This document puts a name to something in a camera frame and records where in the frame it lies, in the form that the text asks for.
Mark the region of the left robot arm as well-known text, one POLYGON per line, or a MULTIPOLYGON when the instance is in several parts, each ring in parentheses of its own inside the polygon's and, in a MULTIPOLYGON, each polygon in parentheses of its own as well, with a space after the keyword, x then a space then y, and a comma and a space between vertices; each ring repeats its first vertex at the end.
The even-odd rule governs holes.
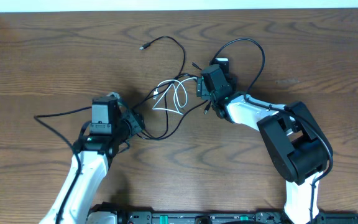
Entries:
POLYGON ((81 127, 69 147, 71 167, 51 209, 41 223, 86 223, 88 217, 117 223, 117 215, 90 214, 91 204, 121 144, 129 147, 131 137, 144 128, 143 117, 130 109, 118 93, 93 98, 91 120, 81 127))

